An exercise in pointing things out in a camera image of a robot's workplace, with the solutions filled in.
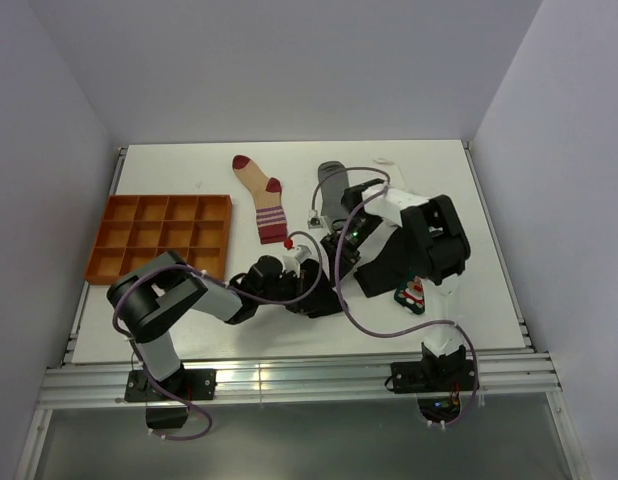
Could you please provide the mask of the black sock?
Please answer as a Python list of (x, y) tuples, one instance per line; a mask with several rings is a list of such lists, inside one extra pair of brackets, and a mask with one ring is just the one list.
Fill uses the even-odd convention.
[(405, 234), (397, 228), (390, 235), (380, 253), (370, 262), (358, 267), (354, 278), (367, 298), (395, 291), (409, 271)]
[(293, 299), (306, 293), (316, 279), (318, 279), (318, 284), (311, 294), (300, 302), (287, 305), (288, 311), (308, 318), (330, 316), (342, 311), (338, 296), (328, 277), (319, 263), (313, 259), (305, 260), (301, 264), (300, 276), (292, 275), (290, 298)]

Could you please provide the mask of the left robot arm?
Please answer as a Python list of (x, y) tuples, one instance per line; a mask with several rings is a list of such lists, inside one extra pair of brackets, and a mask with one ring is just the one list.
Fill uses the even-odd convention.
[(183, 391), (185, 368), (170, 329), (188, 311), (238, 325), (262, 305), (294, 307), (309, 299), (322, 280), (321, 264), (301, 255), (292, 259), (296, 265), (287, 270), (277, 258), (262, 256), (225, 285), (169, 250), (112, 284), (106, 297), (114, 308), (114, 328), (140, 354), (148, 388), (161, 399)]

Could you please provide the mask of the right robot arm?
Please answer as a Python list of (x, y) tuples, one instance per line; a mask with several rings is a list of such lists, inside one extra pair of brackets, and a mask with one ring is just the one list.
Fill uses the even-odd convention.
[[(471, 249), (448, 196), (421, 197), (374, 180), (346, 189), (342, 204), (343, 225), (321, 241), (337, 291), (353, 274), (366, 296), (391, 292), (408, 313), (421, 316), (456, 289)], [(415, 328), (426, 333), (422, 357), (392, 364), (386, 389), (453, 398), (476, 393), (478, 358), (465, 330), (436, 318)]]

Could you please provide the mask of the beige red striped sock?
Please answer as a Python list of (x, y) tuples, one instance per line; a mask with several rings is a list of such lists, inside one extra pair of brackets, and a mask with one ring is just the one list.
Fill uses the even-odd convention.
[(266, 176), (251, 158), (244, 155), (233, 158), (232, 169), (252, 197), (260, 242), (284, 242), (287, 238), (287, 220), (282, 206), (280, 181)]

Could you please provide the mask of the grey sock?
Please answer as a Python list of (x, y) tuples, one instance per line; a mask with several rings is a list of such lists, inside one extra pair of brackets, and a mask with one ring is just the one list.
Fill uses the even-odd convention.
[(349, 187), (348, 173), (338, 161), (327, 161), (318, 167), (318, 181), (321, 184), (321, 215), (328, 219), (345, 220), (348, 212), (341, 204), (344, 191)]

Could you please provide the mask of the teal christmas sock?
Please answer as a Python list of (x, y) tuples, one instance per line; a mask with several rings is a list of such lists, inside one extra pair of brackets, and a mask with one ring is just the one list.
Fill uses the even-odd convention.
[(413, 271), (396, 288), (393, 299), (411, 314), (423, 315), (426, 312), (424, 284)]

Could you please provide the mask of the white sock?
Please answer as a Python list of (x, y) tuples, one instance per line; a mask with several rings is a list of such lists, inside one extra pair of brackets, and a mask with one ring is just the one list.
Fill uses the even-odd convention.
[(391, 186), (401, 189), (407, 190), (408, 185), (405, 183), (404, 176), (398, 164), (396, 164), (392, 160), (388, 160), (385, 158), (374, 158), (373, 162), (377, 165), (380, 170), (385, 171), (391, 177)]

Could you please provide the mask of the orange compartment tray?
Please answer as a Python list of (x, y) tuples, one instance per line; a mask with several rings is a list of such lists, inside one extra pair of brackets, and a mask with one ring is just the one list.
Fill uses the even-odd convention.
[(85, 281), (110, 285), (169, 250), (223, 279), (231, 219), (228, 195), (111, 195)]

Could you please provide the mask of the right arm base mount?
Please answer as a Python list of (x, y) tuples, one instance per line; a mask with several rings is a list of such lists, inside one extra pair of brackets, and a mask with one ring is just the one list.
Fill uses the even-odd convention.
[(419, 413), (439, 425), (455, 421), (462, 413), (462, 394), (476, 396), (480, 384), (469, 360), (456, 367), (443, 367), (420, 360), (394, 362), (384, 381), (387, 391), (396, 395), (415, 395)]

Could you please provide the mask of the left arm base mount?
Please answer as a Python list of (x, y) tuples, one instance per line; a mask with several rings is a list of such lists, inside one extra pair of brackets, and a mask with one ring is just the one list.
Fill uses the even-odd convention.
[[(214, 369), (188, 370), (182, 367), (169, 378), (159, 382), (161, 388), (188, 401), (210, 401), (214, 398), (216, 371)], [(189, 417), (189, 407), (150, 407), (149, 403), (171, 401), (157, 390), (142, 370), (132, 370), (124, 393), (126, 403), (143, 403), (146, 425), (154, 430), (173, 431), (182, 428)]]

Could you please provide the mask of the aluminium table frame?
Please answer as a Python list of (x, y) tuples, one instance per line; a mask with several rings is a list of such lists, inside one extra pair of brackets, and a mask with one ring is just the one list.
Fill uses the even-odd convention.
[(475, 172), (460, 140), (131, 145), (117, 194), (225, 193), (233, 224), (251, 201), (231, 171), (237, 154), (281, 180), (289, 224), (304, 229), (316, 170), (326, 160), (393, 164), (391, 181), (454, 200), (472, 256), (453, 300), (478, 350), (480, 394), (464, 415), (428, 426), (415, 394), (384, 381), (396, 361), (417, 359), (421, 332), (384, 298), (346, 289), (350, 317), (309, 324), (264, 308), (237, 327), (192, 313), (173, 329), (188, 368), (214, 369), (217, 387), (185, 442), (148, 432), (144, 405), (124, 401), (129, 348), (111, 326), (101, 287), (83, 290), (75, 352), (43, 379), (17, 470), (20, 479), (586, 479), (551, 357), (528, 343), (522, 315)]

